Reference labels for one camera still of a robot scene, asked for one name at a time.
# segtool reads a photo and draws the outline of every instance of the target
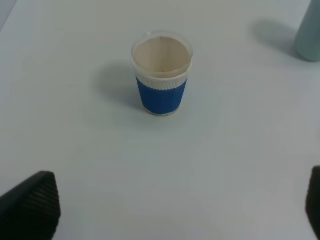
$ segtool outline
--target black ribbed object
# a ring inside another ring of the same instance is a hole
[[[0,197],[0,240],[51,240],[60,216],[55,175],[38,172]]]
[[[305,210],[313,231],[320,240],[320,166],[315,166],[312,170]]]

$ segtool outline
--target bottle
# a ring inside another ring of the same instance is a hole
[[[320,0],[311,0],[293,48],[307,61],[320,61]]]

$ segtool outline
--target black object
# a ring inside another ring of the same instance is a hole
[[[51,240],[60,216],[55,175],[38,172],[0,197],[0,240]]]
[[[313,231],[320,240],[320,166],[315,166],[312,170],[305,210]]]

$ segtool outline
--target ribbed texture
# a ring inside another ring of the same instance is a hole
[[[180,87],[188,79],[188,74],[185,73],[179,77],[172,79],[161,79],[161,78],[151,78],[145,75],[142,75],[139,72],[136,72],[136,77],[140,80],[141,83],[146,85],[149,88],[157,90],[170,90]]]
[[[39,172],[0,198],[0,239],[51,240],[61,216],[55,175]]]
[[[158,90],[144,85],[138,78],[136,80],[144,107],[152,114],[159,116],[168,115],[178,109],[187,84],[185,80],[179,87]]]
[[[312,170],[305,210],[314,233],[320,240],[320,166]]]

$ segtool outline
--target paper cup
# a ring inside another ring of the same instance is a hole
[[[174,113],[192,67],[190,43],[175,33],[148,32],[133,44],[131,61],[146,110],[156,116]]]

